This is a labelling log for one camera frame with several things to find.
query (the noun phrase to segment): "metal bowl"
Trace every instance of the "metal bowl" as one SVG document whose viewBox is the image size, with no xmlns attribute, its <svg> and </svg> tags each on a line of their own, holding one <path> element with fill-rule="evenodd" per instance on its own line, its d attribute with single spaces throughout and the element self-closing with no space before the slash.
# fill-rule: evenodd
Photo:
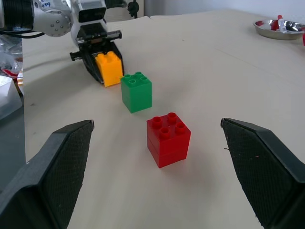
<svg viewBox="0 0 305 229">
<path fill-rule="evenodd" d="M 253 25 L 258 34 L 277 40 L 296 40 L 301 38 L 305 32 L 303 30 L 305 29 L 305 25 L 300 23 L 285 21 L 287 32 L 271 30 L 272 23 L 277 23 L 277 20 L 257 21 Z"/>
</svg>

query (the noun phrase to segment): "white table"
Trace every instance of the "white table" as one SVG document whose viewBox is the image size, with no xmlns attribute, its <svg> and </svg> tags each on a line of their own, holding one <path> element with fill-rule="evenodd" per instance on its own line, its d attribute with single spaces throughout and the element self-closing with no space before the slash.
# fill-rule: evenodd
<svg viewBox="0 0 305 229">
<path fill-rule="evenodd" d="M 24 41 L 27 160 L 55 130 L 94 119 L 70 229 L 259 229 L 237 180 L 220 121 L 273 132 L 305 162 L 305 48 L 255 33 L 239 11 L 110 23 L 127 73 L 153 83 L 153 107 L 130 114 L 120 86 L 103 88 L 72 62 L 69 35 Z M 192 131 L 188 158 L 159 169 L 146 120 L 176 112 Z"/>
</svg>

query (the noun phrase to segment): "lego brick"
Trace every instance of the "lego brick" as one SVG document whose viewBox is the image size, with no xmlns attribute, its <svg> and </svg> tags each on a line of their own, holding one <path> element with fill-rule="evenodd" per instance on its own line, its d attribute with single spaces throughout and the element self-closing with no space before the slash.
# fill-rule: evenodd
<svg viewBox="0 0 305 229">
<path fill-rule="evenodd" d="M 104 80 L 104 86 L 109 87 L 121 82 L 123 69 L 121 59 L 113 52 L 100 53 L 95 58 Z"/>
<path fill-rule="evenodd" d="M 147 121 L 147 137 L 157 154 L 164 156 L 188 148 L 191 131 L 175 113 L 169 113 Z"/>
<path fill-rule="evenodd" d="M 165 156 L 160 156 L 149 139 L 147 139 L 147 146 L 159 168 L 185 160 L 187 157 L 188 148 L 180 149 Z"/>
<path fill-rule="evenodd" d="M 122 100 L 131 113 L 152 107 L 153 85 L 142 73 L 125 75 L 121 79 Z"/>
</svg>

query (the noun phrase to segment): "robotic hand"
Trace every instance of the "robotic hand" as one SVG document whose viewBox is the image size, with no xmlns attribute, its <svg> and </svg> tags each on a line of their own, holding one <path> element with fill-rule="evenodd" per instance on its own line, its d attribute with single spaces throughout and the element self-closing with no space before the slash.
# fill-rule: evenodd
<svg viewBox="0 0 305 229">
<path fill-rule="evenodd" d="M 126 6 L 124 0 L 0 0 L 0 28 L 21 27 L 42 32 L 36 36 L 18 35 L 22 38 L 44 34 L 61 37 L 71 32 L 73 42 L 80 49 L 79 52 L 71 53 L 72 60 L 83 59 L 95 80 L 104 83 L 102 71 L 95 60 L 96 56 L 113 51 L 122 61 L 122 55 L 112 42 L 122 38 L 122 33 L 107 32 L 104 15 L 108 8 Z"/>
</svg>

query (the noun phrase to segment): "green lego brick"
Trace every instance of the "green lego brick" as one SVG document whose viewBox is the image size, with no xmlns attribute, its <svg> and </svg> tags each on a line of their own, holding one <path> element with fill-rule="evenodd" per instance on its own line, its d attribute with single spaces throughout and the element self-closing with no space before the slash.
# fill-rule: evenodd
<svg viewBox="0 0 305 229">
<path fill-rule="evenodd" d="M 152 82 L 138 72 L 134 75 L 125 75 L 121 79 L 123 103 L 131 113 L 152 107 Z"/>
</svg>

